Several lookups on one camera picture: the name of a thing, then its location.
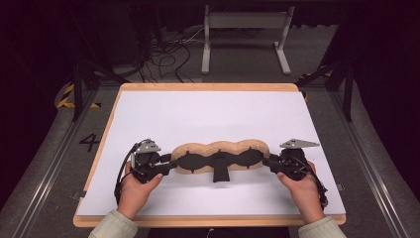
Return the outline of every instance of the sleeve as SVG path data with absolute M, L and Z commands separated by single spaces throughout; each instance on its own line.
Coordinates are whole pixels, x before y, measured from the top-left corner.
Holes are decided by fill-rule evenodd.
M 133 238 L 138 226 L 120 212 L 113 210 L 92 230 L 89 238 Z
M 336 221 L 332 217 L 325 217 L 319 221 L 305 225 L 299 229 L 300 238 L 345 238 Z

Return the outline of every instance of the hand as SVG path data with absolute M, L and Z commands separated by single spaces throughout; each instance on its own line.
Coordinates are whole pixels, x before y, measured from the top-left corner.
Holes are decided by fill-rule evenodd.
M 121 197 L 117 210 L 127 218 L 133 220 L 148 201 L 152 190 L 158 186 L 163 175 L 158 174 L 148 183 L 141 183 L 130 173 L 130 168 L 131 162 L 127 162 L 125 169 L 126 176 L 121 182 Z
M 315 166 L 308 162 L 312 171 L 315 173 Z M 315 181 L 311 175 L 307 175 L 302 180 L 290 179 L 283 173 L 277 174 L 278 179 L 290 190 L 294 204 L 299 208 L 303 217 L 303 222 L 309 224 L 325 217 L 319 201 L 319 193 Z

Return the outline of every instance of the table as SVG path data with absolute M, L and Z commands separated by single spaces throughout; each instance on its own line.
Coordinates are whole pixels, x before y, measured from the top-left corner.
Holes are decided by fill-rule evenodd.
M 163 98 L 163 95 L 169 95 L 169 99 Z M 133 110 L 132 105 L 129 105 L 133 103 L 132 97 L 139 99 L 136 100 L 135 104 L 141 108 L 142 106 L 140 104 L 146 102 L 142 99 L 145 96 L 149 99 L 153 99 L 156 96 L 160 98 L 162 103 L 168 106 L 167 108 L 162 108 L 163 104 L 152 100 L 152 106 L 156 107 L 150 108 L 159 108 L 159 110 L 154 110 L 154 113 L 151 113 L 151 111 L 148 113 L 148 110 L 136 113 L 138 110 Z M 242 98 L 241 100 L 245 101 L 245 104 L 252 104 L 252 101 L 258 98 L 259 100 L 256 101 L 256 105 L 259 105 L 261 109 L 256 107 L 251 107 L 254 110 L 249 110 L 248 107 L 244 108 L 241 106 L 241 102 L 236 100 L 237 98 Z M 272 98 L 282 98 L 283 100 L 271 103 L 265 102 L 265 100 L 271 100 Z M 234 108 L 238 108 L 238 111 L 234 111 L 231 114 L 227 112 L 224 116 L 219 116 L 218 113 L 215 113 L 220 107 L 223 108 L 224 105 L 228 105 L 227 108 L 233 108 L 229 106 L 232 103 L 235 105 Z M 177 107 L 181 108 L 182 111 L 187 110 L 187 108 L 191 109 L 191 107 L 191 110 L 194 111 L 199 110 L 199 108 L 204 108 L 206 111 L 212 112 L 210 115 L 213 116 L 208 117 L 208 120 L 205 121 L 201 120 L 202 118 L 198 116 L 196 118 L 201 121 L 197 123 L 198 126 L 193 126 L 194 121 L 197 120 L 191 119 L 188 123 L 180 120 L 179 118 L 182 119 L 183 117 L 182 115 L 179 117 L 177 114 L 176 111 L 180 110 Z M 171 117 L 165 117 L 167 116 L 165 114 L 167 110 L 170 110 Z M 261 115 L 267 113 L 267 117 L 265 119 L 263 118 L 261 123 L 259 121 L 255 123 L 256 120 L 254 119 L 256 118 L 250 119 L 247 116 L 253 114 L 247 114 L 250 111 L 255 111 L 255 114 L 259 118 Z M 128 113 L 129 115 L 126 115 L 127 118 L 123 115 L 124 112 L 130 112 Z M 142 123 L 139 123 L 143 120 L 142 118 L 145 118 L 145 122 L 154 120 L 158 128 L 161 129 L 161 132 L 158 132 L 156 128 L 152 128 L 151 130 L 153 131 L 148 132 L 148 127 L 142 126 Z M 165 127 L 165 120 L 171 127 Z M 178 126 L 173 127 L 171 123 L 175 123 Z M 282 133 L 278 133 L 278 128 L 280 127 L 283 128 Z M 223 131 L 223 133 L 211 133 L 218 130 Z M 289 140 L 291 134 L 300 137 L 302 140 L 319 141 L 309 112 L 307 111 L 304 98 L 292 83 L 123 84 L 118 93 L 116 103 L 114 104 L 84 188 L 84 190 L 87 190 L 86 196 L 80 201 L 78 210 L 73 217 L 73 223 L 76 226 L 94 227 L 110 209 L 116 208 L 116 202 L 113 197 L 114 179 L 125 154 L 128 152 L 129 147 L 132 146 L 128 142 L 139 140 L 137 138 L 144 139 L 136 133 L 133 133 L 139 131 L 142 131 L 142 134 L 145 135 L 154 134 L 153 139 L 156 139 L 158 145 L 161 143 L 161 155 L 170 153 L 175 146 L 185 142 L 191 142 L 191 140 L 208 144 L 208 142 L 216 141 L 219 138 L 220 140 L 239 141 L 241 138 L 247 139 L 246 137 L 251 135 L 255 139 L 266 138 L 264 141 L 268 144 L 270 152 L 273 154 L 280 152 L 278 145 Z M 346 221 L 346 212 L 322 147 L 308 150 L 304 149 L 304 151 L 306 158 L 317 165 L 318 176 L 329 189 L 327 196 L 330 199 L 330 205 L 325 210 L 326 214 L 333 216 L 339 224 L 343 224 Z M 232 178 L 230 182 L 212 183 L 208 182 L 208 178 L 210 177 L 211 180 L 212 177 L 208 173 L 204 175 L 193 175 L 194 179 L 190 179 L 190 176 L 179 175 L 175 171 L 171 171 L 168 177 L 163 178 L 160 186 L 154 190 L 148 204 L 136 216 L 135 222 L 141 227 L 290 226 L 303 224 L 300 215 L 298 215 L 298 210 L 293 205 L 289 196 L 288 190 L 278 183 L 277 178 L 269 172 L 268 168 L 245 172 L 230 172 L 230 175 Z M 94 194 L 94 189 L 100 190 L 103 193 Z M 92 191 L 91 197 L 101 197 L 101 199 L 90 198 L 89 203 L 89 191 Z M 193 197 L 199 195 L 203 199 L 196 199 L 194 202 L 189 202 L 193 208 L 183 210 L 179 208 L 182 207 L 182 201 L 189 199 L 188 196 L 185 196 L 185 192 L 189 192 L 189 195 Z M 241 194 L 242 202 L 237 201 L 236 203 L 238 204 L 234 205 L 232 203 L 222 204 L 223 202 L 219 202 L 217 203 L 219 209 L 214 209 L 211 206 L 213 200 L 229 200 L 229 197 L 232 197 L 232 195 L 229 196 L 231 194 L 230 192 Z M 219 194 L 222 198 L 212 196 L 211 200 L 205 200 L 208 194 Z M 203 208 L 204 206 L 200 206 L 199 204 L 202 204 L 200 202 L 203 202 L 203 200 L 212 209 L 206 209 Z M 254 203 L 256 200 L 264 200 L 264 202 Z M 282 200 L 281 205 L 277 205 L 279 200 Z M 86 201 L 84 204 L 85 207 L 90 207 L 98 203 L 100 207 L 98 209 L 102 210 L 95 211 L 96 213 L 89 213 L 91 211 L 83 211 L 83 213 L 81 207 L 84 201 Z
M 275 53 L 284 74 L 290 74 L 290 67 L 284 54 L 284 43 L 290 27 L 294 7 L 287 11 L 255 13 L 255 12 L 211 12 L 208 5 L 204 14 L 204 52 L 201 73 L 210 72 L 210 29 L 211 28 L 274 28 L 281 29 L 281 38 L 274 42 Z

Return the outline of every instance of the white surface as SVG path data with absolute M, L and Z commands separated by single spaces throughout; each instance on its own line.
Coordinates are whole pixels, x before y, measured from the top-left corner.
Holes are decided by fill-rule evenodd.
M 121 164 L 134 143 L 147 138 L 162 148 L 161 155 L 191 142 L 259 139 L 273 154 L 279 154 L 279 145 L 291 138 L 319 143 L 300 92 L 125 91 L 77 215 L 106 215 L 116 208 L 113 191 Z M 325 212 L 345 214 L 322 145 L 304 152 L 328 189 L 330 204 Z M 269 168 L 229 174 L 231 181 L 214 183 L 211 173 L 180 175 L 172 170 L 140 214 L 298 214 L 287 188 Z

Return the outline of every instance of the gray floor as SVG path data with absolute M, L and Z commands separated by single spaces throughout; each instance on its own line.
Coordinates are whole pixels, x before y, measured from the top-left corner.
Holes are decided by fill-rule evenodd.
M 200 42 L 188 45 L 191 56 L 179 72 L 185 82 L 294 82 L 302 73 L 317 68 L 335 30 L 334 26 L 291 29 L 285 45 L 292 70 L 288 76 L 281 73 L 272 47 L 272 42 L 279 38 L 279 33 L 273 30 L 255 36 L 238 30 L 214 31 L 210 73 L 200 73 Z M 169 74 L 160 78 L 158 68 L 148 63 L 152 76 L 145 66 L 146 80 L 179 81 L 174 71 L 188 53 L 181 48 L 170 55 L 176 64 L 161 68 Z M 165 56 L 154 59 L 158 61 Z M 171 60 L 165 58 L 162 63 Z M 130 80 L 142 81 L 138 73 Z M 321 78 L 301 89 L 308 94 L 307 105 L 334 178 L 345 188 L 341 191 L 347 210 L 343 231 L 348 237 L 420 237 L 419 202 L 378 139 L 357 89 L 352 103 L 354 121 L 349 123 L 340 110 L 342 89 L 327 92 L 322 83 Z M 58 109 L 43 145 L 0 213 L 0 237 L 88 236 L 90 228 L 76 228 L 72 224 L 78 203 L 74 193 L 84 188 L 97 145 L 88 152 L 89 146 L 79 142 L 92 133 L 97 140 L 101 139 L 117 92 L 118 84 L 110 80 L 103 80 L 97 91 L 86 91 L 85 101 L 101 103 L 101 107 L 86 109 L 77 122 L 71 121 L 72 108 Z M 145 237 L 146 233 L 147 229 L 143 229 L 137 237 Z M 291 236 L 297 237 L 296 233 L 297 227 L 290 227 Z

